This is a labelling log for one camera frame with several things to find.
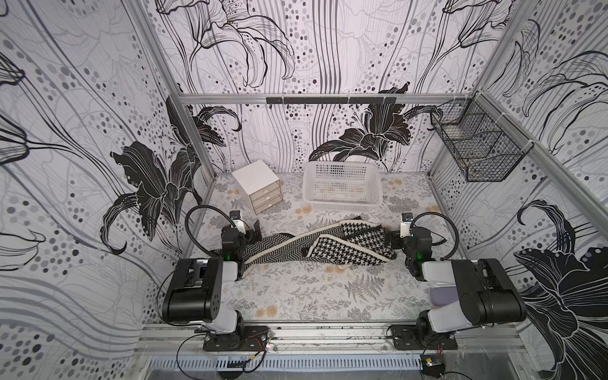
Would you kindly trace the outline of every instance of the white plastic basket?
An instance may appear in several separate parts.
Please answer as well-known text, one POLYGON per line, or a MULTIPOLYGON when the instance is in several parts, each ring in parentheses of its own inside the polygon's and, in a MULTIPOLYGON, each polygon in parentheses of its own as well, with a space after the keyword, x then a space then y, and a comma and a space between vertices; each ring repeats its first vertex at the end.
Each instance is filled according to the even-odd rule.
POLYGON ((363 162, 311 161, 302 199, 317 210, 369 211, 382 204, 378 168, 363 162))

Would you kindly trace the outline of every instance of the fern print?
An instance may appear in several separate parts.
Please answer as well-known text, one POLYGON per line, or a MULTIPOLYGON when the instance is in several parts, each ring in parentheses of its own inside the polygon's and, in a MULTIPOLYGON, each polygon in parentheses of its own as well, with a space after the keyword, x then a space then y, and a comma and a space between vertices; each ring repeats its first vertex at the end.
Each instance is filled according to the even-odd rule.
POLYGON ((357 276, 354 281, 349 281, 348 284, 344 285, 344 288, 348 293, 348 298, 352 295, 353 300, 356 302, 357 296, 363 301, 367 301, 366 296, 376 299, 380 295, 383 286, 384 278, 362 274, 361 276, 357 276))

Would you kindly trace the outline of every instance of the folded cloth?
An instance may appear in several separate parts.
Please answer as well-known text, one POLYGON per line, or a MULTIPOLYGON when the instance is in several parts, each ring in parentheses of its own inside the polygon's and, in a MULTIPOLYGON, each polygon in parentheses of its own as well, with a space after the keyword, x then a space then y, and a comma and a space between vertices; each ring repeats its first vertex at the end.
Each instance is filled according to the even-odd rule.
POLYGON ((384 231, 378 224, 343 238, 320 235, 305 259, 337 265, 380 265, 396 256, 395 251, 384 245, 384 231))
POLYGON ((329 226, 293 236, 277 233, 245 248, 245 274, 252 264, 284 261, 316 261, 337 265, 379 265, 396 257, 384 245, 380 224, 358 219, 343 220, 329 226))

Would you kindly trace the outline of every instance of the wire basket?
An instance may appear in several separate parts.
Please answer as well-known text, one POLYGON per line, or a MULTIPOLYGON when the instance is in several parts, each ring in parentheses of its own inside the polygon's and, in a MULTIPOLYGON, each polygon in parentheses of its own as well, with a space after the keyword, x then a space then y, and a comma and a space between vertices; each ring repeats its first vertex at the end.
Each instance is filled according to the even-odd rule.
POLYGON ((443 115, 431 122, 467 182, 500 182, 525 156, 477 102, 454 100, 440 108, 443 115))

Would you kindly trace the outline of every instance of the floral tablecloth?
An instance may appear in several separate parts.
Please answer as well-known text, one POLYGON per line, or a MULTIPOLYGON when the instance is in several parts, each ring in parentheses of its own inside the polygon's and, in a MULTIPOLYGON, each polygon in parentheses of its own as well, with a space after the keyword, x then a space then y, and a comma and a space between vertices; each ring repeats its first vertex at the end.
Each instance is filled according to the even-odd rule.
MULTIPOLYGON (((238 193, 231 174, 217 178, 210 204, 228 213, 241 210, 253 227, 256 220, 264 236, 287 232, 298 235, 339 220, 361 216, 364 220, 398 229, 402 212, 414 215, 439 211, 424 173, 384 173, 384 203, 372 212, 316 211, 302 201, 302 173, 278 173, 284 200, 259 215, 238 193)), ((220 247, 220 229, 226 220, 213 211, 205 215, 198 240, 208 249, 220 247)), ((447 253, 453 241, 444 221, 428 216, 416 223, 445 237, 435 247, 447 253)), ((196 248, 191 257, 203 257, 196 248)), ((258 264, 241 281, 223 284, 222 302, 241 312, 245 320, 401 320, 415 319, 430 308, 429 285, 407 271, 405 255, 379 266, 352 266, 293 261, 258 264)))

